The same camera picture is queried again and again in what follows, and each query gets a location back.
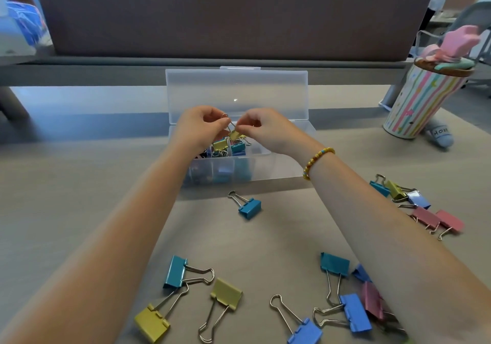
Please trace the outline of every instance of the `table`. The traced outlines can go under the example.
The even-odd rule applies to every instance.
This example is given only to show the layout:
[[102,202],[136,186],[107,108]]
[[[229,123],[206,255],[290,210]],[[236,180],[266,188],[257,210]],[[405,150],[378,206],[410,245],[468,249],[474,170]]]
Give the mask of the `table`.
[[[381,97],[363,100],[364,96],[358,95],[358,105],[362,101],[373,104]],[[327,93],[324,99],[325,107],[333,102],[338,107],[357,105],[350,97],[344,105],[338,104],[338,97],[329,100]],[[422,138],[403,141],[390,136],[378,126],[383,118],[365,128],[319,130],[318,139],[333,146],[365,180],[383,173],[402,185],[416,186],[433,204],[432,210],[443,208],[464,220],[465,234],[446,236],[441,246],[491,286],[491,136],[449,112],[442,111],[441,116],[452,126],[456,139],[447,153]],[[0,329],[112,210],[165,143],[166,137],[154,137],[3,147]],[[262,212],[245,221],[236,204],[226,198],[229,190],[260,199]],[[327,281],[319,268],[321,252],[351,260],[350,270],[357,264],[316,192],[301,178],[182,190],[118,343],[144,342],[132,317],[148,302],[162,297],[173,254],[187,257],[191,266],[213,267],[218,277],[243,290],[237,311],[227,313],[220,323],[216,344],[285,343],[288,330],[269,308],[269,299],[282,294],[301,318],[310,317],[314,306],[325,308]],[[352,277],[343,281],[341,289],[356,292],[360,286]],[[203,284],[191,286],[169,318],[172,327],[166,344],[199,342],[197,330],[210,310],[211,289]],[[213,322],[219,313],[216,307]],[[386,336],[377,328],[357,338],[342,327],[323,331],[324,343],[403,341],[400,335]]]

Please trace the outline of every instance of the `yellow beaded bracelet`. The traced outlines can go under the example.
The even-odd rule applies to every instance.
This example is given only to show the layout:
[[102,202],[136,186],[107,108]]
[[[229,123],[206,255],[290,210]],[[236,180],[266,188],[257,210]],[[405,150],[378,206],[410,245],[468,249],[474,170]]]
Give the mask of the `yellow beaded bracelet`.
[[314,157],[312,159],[309,160],[309,162],[307,163],[307,166],[304,168],[304,178],[306,180],[309,180],[310,181],[310,177],[308,176],[308,173],[310,171],[310,168],[313,166],[313,164],[319,160],[319,158],[324,155],[325,153],[327,152],[331,152],[333,154],[335,154],[335,150],[332,148],[332,147],[326,147],[325,149],[322,149],[321,151],[319,151],[317,154],[314,155]]

